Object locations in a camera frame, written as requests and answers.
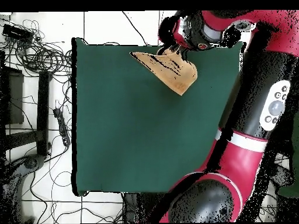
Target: silver button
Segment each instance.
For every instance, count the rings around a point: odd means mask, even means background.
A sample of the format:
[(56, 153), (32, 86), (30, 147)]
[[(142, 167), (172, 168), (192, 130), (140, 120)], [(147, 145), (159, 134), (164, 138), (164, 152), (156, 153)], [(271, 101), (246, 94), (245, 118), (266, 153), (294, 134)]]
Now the silver button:
[(275, 93), (275, 98), (279, 98), (281, 96), (281, 93), (279, 93), (279, 92), (277, 92), (277, 93)]
[(284, 113), (284, 104), (280, 100), (271, 102), (269, 106), (269, 113), (273, 116), (279, 116)]
[(271, 118), (270, 116), (267, 116), (267, 117), (265, 118), (265, 121), (266, 121), (267, 123), (269, 123), (271, 120), (272, 120), (272, 118)]

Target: green backdrop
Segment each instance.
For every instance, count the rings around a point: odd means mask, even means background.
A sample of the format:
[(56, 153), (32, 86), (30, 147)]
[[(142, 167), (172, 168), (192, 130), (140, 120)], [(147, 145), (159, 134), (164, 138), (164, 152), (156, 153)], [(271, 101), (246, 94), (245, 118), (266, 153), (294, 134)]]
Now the green backdrop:
[(166, 192), (198, 168), (239, 71), (242, 43), (189, 52), (198, 78), (183, 96), (130, 51), (77, 39), (78, 191)]

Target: tan cloth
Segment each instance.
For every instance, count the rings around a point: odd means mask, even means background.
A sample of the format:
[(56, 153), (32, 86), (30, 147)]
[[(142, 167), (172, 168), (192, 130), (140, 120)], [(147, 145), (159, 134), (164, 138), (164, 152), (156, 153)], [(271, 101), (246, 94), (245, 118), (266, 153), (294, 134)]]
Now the tan cloth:
[(179, 95), (183, 95), (197, 79), (195, 65), (182, 60), (180, 53), (169, 49), (165, 50), (163, 55), (143, 52), (131, 52), (130, 55)]

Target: white tile floor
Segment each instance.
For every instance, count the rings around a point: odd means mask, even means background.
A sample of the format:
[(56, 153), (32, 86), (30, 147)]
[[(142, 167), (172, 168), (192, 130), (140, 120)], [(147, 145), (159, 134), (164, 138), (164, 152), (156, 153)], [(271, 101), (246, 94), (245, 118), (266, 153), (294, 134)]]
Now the white tile floor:
[[(143, 35), (147, 44), (158, 44), (158, 23), (167, 16), (172, 16), (175, 10), (155, 10), (155, 11), (136, 11), (126, 12), (135, 27)], [(25, 26), (30, 27), (29, 20), (36, 20), (39, 23), (39, 29), (44, 33), (46, 42), (58, 42), (56, 45), (60, 46), (64, 52), (71, 49), (72, 37), (83, 37), (89, 44), (103, 44), (107, 42), (118, 42), (121, 45), (139, 45), (143, 46), (144, 42), (138, 33), (134, 30), (130, 22), (122, 14), (121, 11), (116, 12), (34, 12), (34, 13), (14, 13), (11, 16), (11, 21), (16, 24), (24, 23)], [(4, 21), (0, 20), (0, 25), (3, 26)], [(242, 41), (247, 41), (249, 33), (242, 35)], [(11, 62), (16, 63), (16, 58), (11, 57)], [(60, 81), (67, 80), (66, 76), (59, 76)], [(33, 96), (37, 101), (37, 78), (25, 78), (23, 97)], [(57, 101), (62, 103), (64, 95), (62, 93), (62, 84), (52, 80), (50, 83), (50, 107), (59, 106)], [(37, 106), (34, 104), (23, 104), (23, 110), (27, 114), (33, 128), (36, 128), (36, 113)], [(71, 114), (67, 109), (64, 111), (64, 118), (66, 121), (70, 120)], [(22, 125), (12, 125), (11, 128), (30, 128), (28, 122), (24, 121)], [(57, 129), (58, 123), (54, 116), (49, 116), (49, 129)], [(19, 130), (11, 130), (11, 133), (19, 132)], [(57, 131), (49, 131), (49, 141), (52, 141), (58, 135)], [(26, 151), (33, 148), (35, 145), (25, 145), (7, 152), (7, 158), (15, 160), (25, 154)], [(52, 155), (60, 154), (64, 150), (61, 138), (58, 137), (54, 141)], [(106, 192), (90, 192), (86, 197), (76, 197), (71, 190), (70, 172), (72, 169), (71, 147), (69, 151), (50, 163), (46, 163), (40, 170), (36, 172), (36, 178), (33, 186), (33, 192), (47, 202), (47, 210), (41, 217), (39, 223), (53, 223), (54, 219), (58, 223), (96, 223), (101, 220), (100, 217), (93, 215), (100, 215), (103, 217), (115, 217), (121, 210), (121, 196), (120, 194), (106, 193)], [(51, 169), (51, 177), (56, 179), (55, 185), (50, 177), (49, 170)], [(40, 202), (29, 191), (30, 183), (33, 175), (30, 174), (23, 186), (22, 206), (25, 216), (35, 216), (36, 221), (42, 215), (46, 206), (45, 203)], [(51, 211), (55, 208), (54, 216), (51, 216)], [(69, 212), (78, 211), (77, 213), (67, 214)]]

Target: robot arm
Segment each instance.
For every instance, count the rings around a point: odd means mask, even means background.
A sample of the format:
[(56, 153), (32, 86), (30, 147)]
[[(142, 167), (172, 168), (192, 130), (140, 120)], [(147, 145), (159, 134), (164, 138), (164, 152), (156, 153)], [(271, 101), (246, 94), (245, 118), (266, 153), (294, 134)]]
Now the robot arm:
[(296, 83), (298, 17), (291, 10), (180, 10), (161, 23), (159, 39), (165, 48), (192, 51), (232, 47), (241, 31), (256, 27), (235, 83), (236, 93), (228, 99), (207, 159), (171, 188), (146, 222), (235, 222), (239, 218)]
[(159, 39), (166, 46), (178, 44), (193, 51), (232, 47), (241, 32), (263, 29), (271, 32), (267, 51), (299, 57), (299, 27), (296, 10), (179, 10), (163, 20)]

